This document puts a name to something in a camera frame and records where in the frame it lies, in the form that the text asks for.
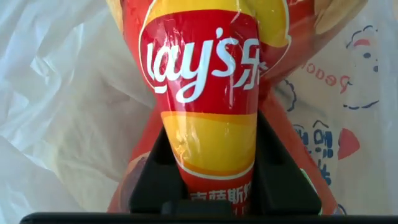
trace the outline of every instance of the plastic bag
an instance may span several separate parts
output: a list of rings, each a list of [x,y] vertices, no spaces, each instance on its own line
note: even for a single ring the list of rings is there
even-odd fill
[[[348,214],[389,215],[396,203],[388,190],[389,182],[396,181],[385,166],[397,156],[391,136],[397,116],[390,114],[396,113],[390,104],[397,101],[396,66],[391,63],[396,41],[390,39],[396,34],[388,5],[372,2],[276,88],[296,132]]]
[[[386,17],[391,1],[369,3],[380,43],[389,43],[381,49],[392,53],[379,60],[379,73],[388,70],[380,98],[391,103],[379,114],[382,161],[371,162],[386,167],[390,211],[398,214],[396,22]],[[39,211],[104,212],[131,148],[138,157],[151,140],[136,145],[154,107],[108,7],[98,0],[0,1],[0,28],[0,223]],[[356,213],[388,203],[378,202]]]

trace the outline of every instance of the potato chip bag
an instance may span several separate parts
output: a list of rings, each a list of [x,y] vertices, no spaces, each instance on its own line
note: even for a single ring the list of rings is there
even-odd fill
[[[242,215],[259,98],[327,44],[366,1],[107,2],[157,99],[189,197],[229,200]]]

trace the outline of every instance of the black stand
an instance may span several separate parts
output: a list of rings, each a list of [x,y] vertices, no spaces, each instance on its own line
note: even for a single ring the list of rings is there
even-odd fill
[[[164,129],[130,198],[131,214],[34,213],[21,223],[381,223],[382,218],[319,217],[321,201],[259,113],[251,209],[236,218],[228,201],[190,201]]]

